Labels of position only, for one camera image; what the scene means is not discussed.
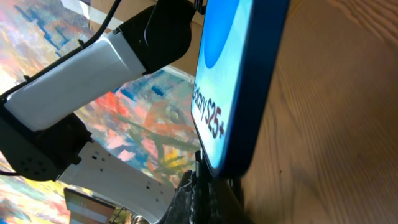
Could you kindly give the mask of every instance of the mural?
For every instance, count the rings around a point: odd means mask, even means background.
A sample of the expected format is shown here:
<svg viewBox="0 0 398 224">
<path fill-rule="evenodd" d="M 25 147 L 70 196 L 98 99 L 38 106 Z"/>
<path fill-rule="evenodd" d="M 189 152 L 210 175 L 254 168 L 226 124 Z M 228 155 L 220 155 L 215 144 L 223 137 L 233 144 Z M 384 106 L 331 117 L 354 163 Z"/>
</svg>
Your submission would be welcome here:
<svg viewBox="0 0 398 224">
<path fill-rule="evenodd" d="M 93 35 L 60 0 L 0 1 L 0 93 Z M 120 160 L 177 186 L 200 143 L 190 116 L 191 83 L 163 70 L 111 91 L 76 114 Z M 0 169 L 11 170 L 0 155 Z M 0 223 L 68 223 L 61 182 L 0 176 Z"/>
</svg>

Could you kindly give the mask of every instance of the blue circle graphic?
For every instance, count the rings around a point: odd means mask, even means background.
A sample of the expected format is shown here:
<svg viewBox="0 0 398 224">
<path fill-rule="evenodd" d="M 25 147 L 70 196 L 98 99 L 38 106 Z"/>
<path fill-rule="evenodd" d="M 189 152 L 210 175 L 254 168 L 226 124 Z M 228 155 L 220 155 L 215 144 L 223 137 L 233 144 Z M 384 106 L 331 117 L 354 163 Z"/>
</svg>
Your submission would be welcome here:
<svg viewBox="0 0 398 224">
<path fill-rule="evenodd" d="M 239 0 L 208 1 L 205 23 L 205 63 L 213 68 L 223 51 Z"/>
</svg>

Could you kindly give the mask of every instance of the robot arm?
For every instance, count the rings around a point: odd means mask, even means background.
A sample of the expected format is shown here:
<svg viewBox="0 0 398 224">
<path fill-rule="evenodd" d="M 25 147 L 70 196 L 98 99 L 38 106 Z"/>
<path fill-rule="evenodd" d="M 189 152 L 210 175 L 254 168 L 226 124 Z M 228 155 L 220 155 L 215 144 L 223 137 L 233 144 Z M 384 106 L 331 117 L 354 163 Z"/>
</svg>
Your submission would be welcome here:
<svg viewBox="0 0 398 224">
<path fill-rule="evenodd" d="M 151 223 L 159 220 L 175 189 L 109 154 L 73 112 L 182 57 L 196 9 L 188 0 L 158 0 L 112 33 L 83 44 L 1 95 L 0 150 L 15 175 L 78 185 Z"/>
</svg>

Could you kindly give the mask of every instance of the cable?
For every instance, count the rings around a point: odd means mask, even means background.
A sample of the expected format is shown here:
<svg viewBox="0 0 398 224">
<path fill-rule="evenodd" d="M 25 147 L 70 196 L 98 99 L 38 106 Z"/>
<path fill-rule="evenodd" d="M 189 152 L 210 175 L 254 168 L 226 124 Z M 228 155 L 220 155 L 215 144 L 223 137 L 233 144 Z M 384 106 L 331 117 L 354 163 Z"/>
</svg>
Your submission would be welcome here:
<svg viewBox="0 0 398 224">
<path fill-rule="evenodd" d="M 9 177 L 15 177 L 15 176 L 18 176 L 20 174 L 18 174 L 17 172 L 0 171 L 0 175 L 5 175 L 5 176 L 9 176 Z"/>
<path fill-rule="evenodd" d="M 96 42 L 101 37 L 101 34 L 107 28 L 107 26 L 108 26 L 109 22 L 111 21 L 114 13 L 116 12 L 116 9 L 119 6 L 120 2 L 121 2 L 121 0 L 114 0 L 113 5 L 112 5 L 111 9 L 109 10 L 108 15 L 106 15 L 104 22 L 101 24 L 101 27 L 99 27 L 98 31 L 89 40 L 87 40 L 87 42 L 85 42 L 84 44 L 80 45 L 75 50 L 72 50 L 71 52 L 67 53 L 62 58 L 56 60 L 54 63 L 50 64 L 49 66 L 45 67 L 43 70 L 41 70 L 38 73 L 36 73 L 30 79 L 28 79 L 28 80 L 26 80 L 26 81 L 24 81 L 24 82 L 22 82 L 22 83 L 20 83 L 20 84 L 18 84 L 16 86 L 12 87 L 8 91 L 6 91 L 2 95 L 0 95 L 0 100 L 5 100 L 7 98 L 7 96 L 10 95 L 11 93 L 14 93 L 15 91 L 19 90 L 20 88 L 26 86 L 28 83 L 40 78 L 42 75 L 44 75 L 47 72 L 51 71 L 51 69 L 57 67 L 62 62 L 70 59 L 71 57 L 73 57 L 77 53 L 81 52 L 82 50 L 84 50 L 85 48 L 87 48 L 88 46 L 90 46 L 91 44 Z"/>
</svg>

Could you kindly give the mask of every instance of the wood grain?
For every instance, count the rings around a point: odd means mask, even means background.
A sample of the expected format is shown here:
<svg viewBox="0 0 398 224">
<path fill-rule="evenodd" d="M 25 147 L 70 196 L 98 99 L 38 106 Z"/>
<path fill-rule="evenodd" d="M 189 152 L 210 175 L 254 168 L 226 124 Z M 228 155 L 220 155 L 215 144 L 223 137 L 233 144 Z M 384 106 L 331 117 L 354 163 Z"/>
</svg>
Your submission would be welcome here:
<svg viewBox="0 0 398 224">
<path fill-rule="evenodd" d="M 397 5 L 291 3 L 243 178 L 256 223 L 398 223 Z"/>
</svg>

